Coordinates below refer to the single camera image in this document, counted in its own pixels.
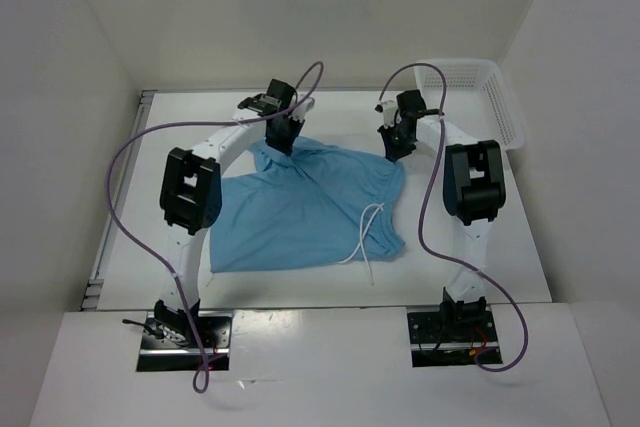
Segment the white shorts drawstring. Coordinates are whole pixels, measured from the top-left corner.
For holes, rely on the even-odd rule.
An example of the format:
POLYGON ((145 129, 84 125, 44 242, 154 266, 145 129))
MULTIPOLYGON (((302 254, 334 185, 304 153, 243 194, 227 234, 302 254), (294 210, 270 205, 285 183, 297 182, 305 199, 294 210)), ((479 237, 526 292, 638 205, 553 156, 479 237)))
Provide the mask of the white shorts drawstring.
POLYGON ((356 260, 356 257, 360 255, 362 262, 365 265, 366 273, 369 284, 373 286, 375 284, 373 270, 369 260, 369 247, 368 238, 370 230, 374 221, 378 215, 384 211, 385 205, 383 203, 373 203, 367 205, 361 212, 359 224, 358 224, 358 241, 351 254, 345 259, 338 262, 339 265, 351 263, 356 260))

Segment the light blue mesh shorts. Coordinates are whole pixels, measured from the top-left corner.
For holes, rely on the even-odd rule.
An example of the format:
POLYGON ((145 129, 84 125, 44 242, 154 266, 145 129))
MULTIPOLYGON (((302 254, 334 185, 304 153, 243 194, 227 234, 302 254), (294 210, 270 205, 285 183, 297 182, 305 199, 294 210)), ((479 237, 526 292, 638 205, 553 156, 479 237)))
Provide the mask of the light blue mesh shorts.
POLYGON ((405 247, 393 208, 405 186, 402 164, 301 137, 286 156, 254 143, 255 170, 222 181, 222 210, 210 229, 214 274, 288 271, 338 264, 358 241, 363 209, 383 203, 369 233, 369 260, 405 247))

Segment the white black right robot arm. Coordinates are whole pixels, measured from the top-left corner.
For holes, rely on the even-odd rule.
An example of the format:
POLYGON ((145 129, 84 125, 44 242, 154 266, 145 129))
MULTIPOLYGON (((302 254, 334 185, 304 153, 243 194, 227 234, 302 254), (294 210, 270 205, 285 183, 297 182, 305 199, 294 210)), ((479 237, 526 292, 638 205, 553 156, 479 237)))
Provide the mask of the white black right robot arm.
POLYGON ((442 173, 442 202, 453 221, 451 254, 443 260, 458 266, 443 288, 440 332, 459 341, 480 328, 486 318, 483 274, 489 233, 506 202, 500 144, 480 140, 429 109, 418 90, 380 101, 378 128, 385 157, 397 161, 421 143, 436 151, 435 170, 442 173))

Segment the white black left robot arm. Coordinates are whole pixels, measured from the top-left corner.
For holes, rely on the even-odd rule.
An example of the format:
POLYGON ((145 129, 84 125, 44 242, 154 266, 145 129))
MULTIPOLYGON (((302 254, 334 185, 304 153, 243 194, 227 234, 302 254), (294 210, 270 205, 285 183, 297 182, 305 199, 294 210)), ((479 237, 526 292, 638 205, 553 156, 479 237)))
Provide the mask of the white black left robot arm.
POLYGON ((154 306, 154 320, 175 345, 196 343, 200 332, 198 277, 204 240, 222 209, 222 174, 259 140, 289 156, 315 100, 272 80, 267 91, 242 100, 231 120, 166 160, 160 208, 169 226, 167 262, 172 281, 154 306))

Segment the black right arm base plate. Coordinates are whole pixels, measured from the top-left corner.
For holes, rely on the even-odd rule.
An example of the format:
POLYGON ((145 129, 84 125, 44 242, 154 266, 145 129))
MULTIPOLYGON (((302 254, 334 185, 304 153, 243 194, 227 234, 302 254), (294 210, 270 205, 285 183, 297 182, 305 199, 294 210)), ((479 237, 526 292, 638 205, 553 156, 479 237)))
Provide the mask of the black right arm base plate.
POLYGON ((492 312, 471 326, 447 327, 435 307, 406 313, 413 368, 467 366, 480 355, 481 364, 503 363, 492 312))

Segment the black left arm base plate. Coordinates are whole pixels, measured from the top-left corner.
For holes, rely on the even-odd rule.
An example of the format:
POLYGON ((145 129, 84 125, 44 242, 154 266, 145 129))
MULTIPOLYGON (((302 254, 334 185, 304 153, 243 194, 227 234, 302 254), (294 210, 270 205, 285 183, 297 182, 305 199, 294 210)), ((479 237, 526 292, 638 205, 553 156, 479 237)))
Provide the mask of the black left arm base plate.
MULTIPOLYGON (((146 313, 144 323, 124 319, 125 322, 142 329, 137 372, 195 372, 202 364, 191 334, 184 337, 161 327, 152 312, 146 313)), ((196 324, 209 358, 209 371, 228 371, 233 314, 204 311, 196 318, 196 324)))

